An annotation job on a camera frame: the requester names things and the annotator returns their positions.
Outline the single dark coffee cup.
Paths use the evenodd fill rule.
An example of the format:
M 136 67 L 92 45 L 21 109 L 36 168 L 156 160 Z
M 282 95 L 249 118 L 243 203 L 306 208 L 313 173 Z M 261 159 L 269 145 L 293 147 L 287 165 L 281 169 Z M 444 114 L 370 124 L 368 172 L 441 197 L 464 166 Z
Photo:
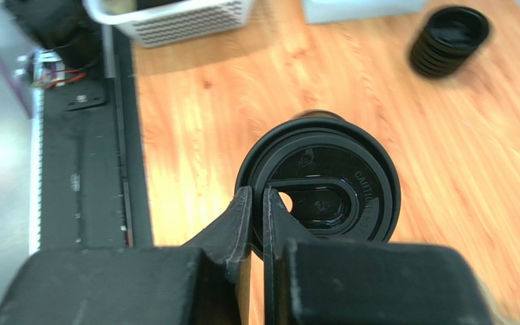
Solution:
M 296 120 L 299 118 L 312 118 L 312 117 L 324 117 L 324 118 L 335 118 L 338 120 L 343 121 L 344 118 L 334 112 L 327 111 L 327 110 L 306 110 L 303 112 L 300 112 L 298 114 L 295 114 L 293 117 L 291 117 L 291 120 Z

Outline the white paper bag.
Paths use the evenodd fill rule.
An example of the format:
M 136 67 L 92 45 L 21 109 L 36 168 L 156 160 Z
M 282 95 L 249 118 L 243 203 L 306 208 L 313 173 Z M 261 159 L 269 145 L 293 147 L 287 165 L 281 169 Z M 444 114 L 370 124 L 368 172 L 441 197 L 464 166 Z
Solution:
M 308 24 L 345 20 L 361 20 L 383 16 L 413 14 L 426 4 L 425 0 L 302 0 Z

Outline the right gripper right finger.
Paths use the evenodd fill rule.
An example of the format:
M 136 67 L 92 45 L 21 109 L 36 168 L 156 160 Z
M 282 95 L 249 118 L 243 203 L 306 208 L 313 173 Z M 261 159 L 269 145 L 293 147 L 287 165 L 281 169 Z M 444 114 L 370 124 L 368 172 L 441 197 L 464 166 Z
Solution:
M 473 270 L 452 248 L 319 240 L 263 194 L 266 324 L 491 324 Z

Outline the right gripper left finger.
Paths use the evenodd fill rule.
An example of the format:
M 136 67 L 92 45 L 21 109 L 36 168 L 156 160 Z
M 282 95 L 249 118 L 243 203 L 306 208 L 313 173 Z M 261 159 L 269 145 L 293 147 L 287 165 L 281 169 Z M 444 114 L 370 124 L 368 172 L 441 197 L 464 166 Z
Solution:
M 0 324 L 247 324 L 253 191 L 181 246 L 33 254 L 0 302 Z

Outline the single black cup lid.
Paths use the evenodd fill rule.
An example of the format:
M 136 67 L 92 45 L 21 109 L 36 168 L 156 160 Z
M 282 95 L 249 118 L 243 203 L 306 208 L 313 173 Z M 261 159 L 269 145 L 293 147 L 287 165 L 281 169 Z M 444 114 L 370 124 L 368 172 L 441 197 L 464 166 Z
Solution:
M 253 191 L 252 248 L 263 253 L 263 193 L 289 196 L 291 215 L 319 239 L 387 242 L 402 204 L 397 170 L 371 134 L 341 118 L 296 118 L 245 156 L 236 187 Z

